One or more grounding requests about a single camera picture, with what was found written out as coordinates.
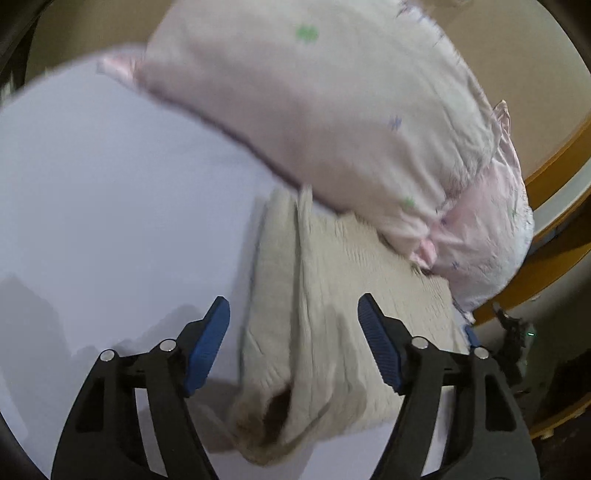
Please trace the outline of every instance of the mattress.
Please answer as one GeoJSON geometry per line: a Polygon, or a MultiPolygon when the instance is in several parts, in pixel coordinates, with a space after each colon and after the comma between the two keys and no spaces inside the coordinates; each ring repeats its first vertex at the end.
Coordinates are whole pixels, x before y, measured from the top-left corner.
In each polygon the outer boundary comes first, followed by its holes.
{"type": "MultiPolygon", "coordinates": [[[[223,439],[265,202],[284,182],[197,118],[97,74],[96,58],[33,82],[0,110],[0,411],[49,475],[61,429],[99,352],[151,349],[217,295],[230,329],[190,403],[220,479],[369,478],[392,425],[260,468],[223,439]]],[[[443,394],[425,472],[436,469],[443,394]]],[[[138,411],[162,472],[145,396],[138,411]]]]}

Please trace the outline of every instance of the fabric fold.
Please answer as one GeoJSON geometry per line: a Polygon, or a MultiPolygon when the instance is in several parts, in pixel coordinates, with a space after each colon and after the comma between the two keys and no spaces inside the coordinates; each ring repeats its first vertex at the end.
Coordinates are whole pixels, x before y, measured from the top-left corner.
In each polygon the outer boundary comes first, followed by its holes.
{"type": "Polygon", "coordinates": [[[354,215],[313,209],[277,190],[269,201],[245,332],[242,392],[229,418],[241,453],[277,463],[304,442],[394,421],[357,320],[361,295],[439,348],[462,351],[447,282],[417,271],[354,215]]]}

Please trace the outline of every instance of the beige blanket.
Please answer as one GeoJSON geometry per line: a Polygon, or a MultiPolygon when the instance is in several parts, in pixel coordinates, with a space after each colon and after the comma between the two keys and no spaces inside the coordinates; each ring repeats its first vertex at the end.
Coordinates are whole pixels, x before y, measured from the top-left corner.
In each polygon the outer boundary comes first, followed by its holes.
{"type": "Polygon", "coordinates": [[[439,348],[462,351],[447,282],[425,276],[353,215],[316,213],[277,190],[259,245],[243,346],[242,392],[230,427],[251,462],[275,463],[304,441],[396,418],[357,319],[361,295],[439,348]]]}

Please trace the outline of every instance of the pink pillowcase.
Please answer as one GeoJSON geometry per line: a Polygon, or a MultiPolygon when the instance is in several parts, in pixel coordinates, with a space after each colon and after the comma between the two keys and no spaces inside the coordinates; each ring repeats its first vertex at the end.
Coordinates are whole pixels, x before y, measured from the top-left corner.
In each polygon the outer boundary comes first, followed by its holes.
{"type": "Polygon", "coordinates": [[[491,163],[431,227],[416,255],[449,281],[457,307],[471,312],[498,294],[517,273],[534,234],[511,120],[504,101],[495,108],[502,127],[491,163]]]}
{"type": "Polygon", "coordinates": [[[405,257],[501,135],[452,42],[402,0],[179,0],[133,80],[354,211],[405,257]]]}

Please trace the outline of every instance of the screw head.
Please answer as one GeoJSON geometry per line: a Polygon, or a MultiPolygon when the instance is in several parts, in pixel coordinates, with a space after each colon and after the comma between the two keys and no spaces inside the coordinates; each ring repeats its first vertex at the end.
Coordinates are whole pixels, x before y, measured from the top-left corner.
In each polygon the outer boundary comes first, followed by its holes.
{"type": "Polygon", "coordinates": [[[160,349],[163,352],[172,352],[177,347],[177,342],[172,339],[163,340],[160,342],[160,349]]]}
{"type": "Polygon", "coordinates": [[[419,350],[425,350],[429,346],[429,342],[425,337],[413,337],[411,344],[419,350]]]}
{"type": "Polygon", "coordinates": [[[113,350],[105,350],[100,354],[99,357],[103,362],[110,362],[115,358],[115,352],[113,350]]]}
{"type": "Polygon", "coordinates": [[[477,346],[474,349],[474,355],[476,355],[481,360],[486,360],[488,358],[488,350],[484,347],[477,346]]]}

